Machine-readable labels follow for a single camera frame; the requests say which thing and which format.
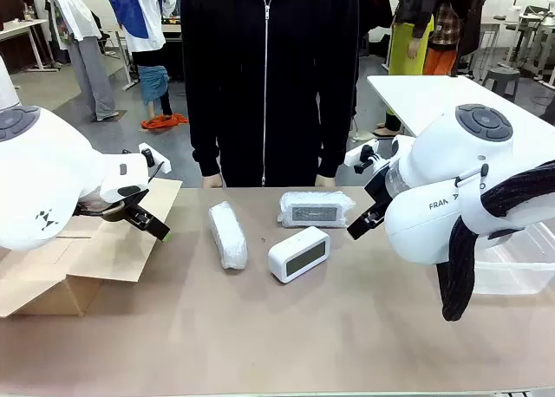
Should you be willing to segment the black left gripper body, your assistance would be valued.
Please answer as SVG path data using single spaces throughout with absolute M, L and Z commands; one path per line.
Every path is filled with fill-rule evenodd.
M 104 211 L 92 211 L 78 204 L 73 212 L 74 216 L 86 216 L 103 218 L 108 222 L 118 222 L 126 220 L 130 224 L 145 224 L 147 214 L 140 208 L 139 203 L 146 197 L 148 191 L 138 192 L 116 204 L 112 204 Z

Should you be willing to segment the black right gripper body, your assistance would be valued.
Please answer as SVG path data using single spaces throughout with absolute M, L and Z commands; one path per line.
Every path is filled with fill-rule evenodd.
M 364 187 L 366 193 L 374 200 L 374 204 L 367 210 L 368 214 L 384 215 L 392 201 L 385 185 L 387 171 L 377 172 Z

